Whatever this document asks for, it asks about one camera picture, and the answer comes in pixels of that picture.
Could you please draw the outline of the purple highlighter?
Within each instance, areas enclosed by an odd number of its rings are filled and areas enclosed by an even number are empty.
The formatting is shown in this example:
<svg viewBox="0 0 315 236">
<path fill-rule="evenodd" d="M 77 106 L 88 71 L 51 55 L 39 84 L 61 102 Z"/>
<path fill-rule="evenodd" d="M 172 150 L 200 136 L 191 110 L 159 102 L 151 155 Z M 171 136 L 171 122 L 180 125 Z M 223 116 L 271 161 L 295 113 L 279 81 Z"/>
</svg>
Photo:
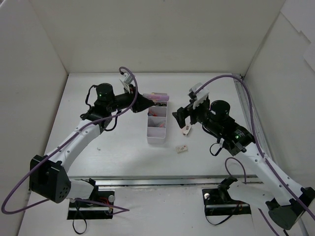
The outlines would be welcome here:
<svg viewBox="0 0 315 236">
<path fill-rule="evenodd" d="M 152 101 L 169 101 L 167 93 L 144 93 L 143 97 Z"/>
</svg>

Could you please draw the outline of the black handled scissors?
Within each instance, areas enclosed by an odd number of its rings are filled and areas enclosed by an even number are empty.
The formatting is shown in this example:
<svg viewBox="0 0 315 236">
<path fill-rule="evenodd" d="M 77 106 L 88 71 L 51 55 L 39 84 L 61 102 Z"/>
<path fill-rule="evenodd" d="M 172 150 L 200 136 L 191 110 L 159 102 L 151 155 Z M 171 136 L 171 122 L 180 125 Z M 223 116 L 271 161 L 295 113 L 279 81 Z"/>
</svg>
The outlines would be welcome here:
<svg viewBox="0 0 315 236">
<path fill-rule="evenodd" d="M 167 107 L 167 103 L 157 102 L 157 103 L 155 103 L 155 106 L 157 106 L 157 107 Z"/>
</svg>

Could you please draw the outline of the small white eraser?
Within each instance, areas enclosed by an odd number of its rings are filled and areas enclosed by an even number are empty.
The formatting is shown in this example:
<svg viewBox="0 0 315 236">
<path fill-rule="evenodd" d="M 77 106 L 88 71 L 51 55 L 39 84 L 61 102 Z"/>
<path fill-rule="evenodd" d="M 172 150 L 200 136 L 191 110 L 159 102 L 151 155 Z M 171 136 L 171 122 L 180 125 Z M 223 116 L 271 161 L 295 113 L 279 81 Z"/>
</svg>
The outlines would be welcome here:
<svg viewBox="0 0 315 236">
<path fill-rule="evenodd" d="M 183 153 L 183 152 L 188 151 L 188 146 L 187 145 L 176 146 L 175 150 L 178 154 Z"/>
</svg>

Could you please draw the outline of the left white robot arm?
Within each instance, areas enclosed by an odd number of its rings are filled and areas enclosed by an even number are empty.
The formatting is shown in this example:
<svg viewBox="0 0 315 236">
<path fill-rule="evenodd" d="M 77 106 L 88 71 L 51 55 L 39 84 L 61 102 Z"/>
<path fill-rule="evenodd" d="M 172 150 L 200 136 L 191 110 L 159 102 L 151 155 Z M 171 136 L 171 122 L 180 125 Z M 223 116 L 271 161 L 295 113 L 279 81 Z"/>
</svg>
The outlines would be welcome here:
<svg viewBox="0 0 315 236">
<path fill-rule="evenodd" d="M 89 207 L 97 203 L 95 181 L 70 180 L 67 173 L 71 165 L 91 141 L 110 131 L 108 125 L 113 119 L 117 120 L 124 109 L 138 113 L 154 105 L 152 100 L 137 93 L 132 84 L 119 95 L 114 94 L 112 85 L 108 83 L 93 88 L 97 99 L 80 116 L 75 130 L 55 150 L 43 157 L 37 155 L 30 162 L 30 190 L 57 204 L 65 199 L 81 199 Z"/>
</svg>

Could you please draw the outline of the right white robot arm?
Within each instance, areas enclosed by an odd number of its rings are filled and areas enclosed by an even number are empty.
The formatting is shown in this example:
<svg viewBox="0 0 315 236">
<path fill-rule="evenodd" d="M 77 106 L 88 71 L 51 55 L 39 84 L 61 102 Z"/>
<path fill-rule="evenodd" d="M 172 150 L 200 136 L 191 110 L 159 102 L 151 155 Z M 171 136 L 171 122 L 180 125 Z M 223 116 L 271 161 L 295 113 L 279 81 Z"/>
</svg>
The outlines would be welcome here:
<svg viewBox="0 0 315 236">
<path fill-rule="evenodd" d="M 173 112 L 180 128 L 186 118 L 191 124 L 200 123 L 227 150 L 268 187 L 267 191 L 241 183 L 234 177 L 225 179 L 218 187 L 218 197 L 228 203 L 239 200 L 268 212 L 269 217 L 284 230 L 290 230 L 315 200 L 315 191 L 290 178 L 270 157 L 259 153 L 254 136 L 229 115 L 230 105 L 223 100 L 206 99 Z"/>
</svg>

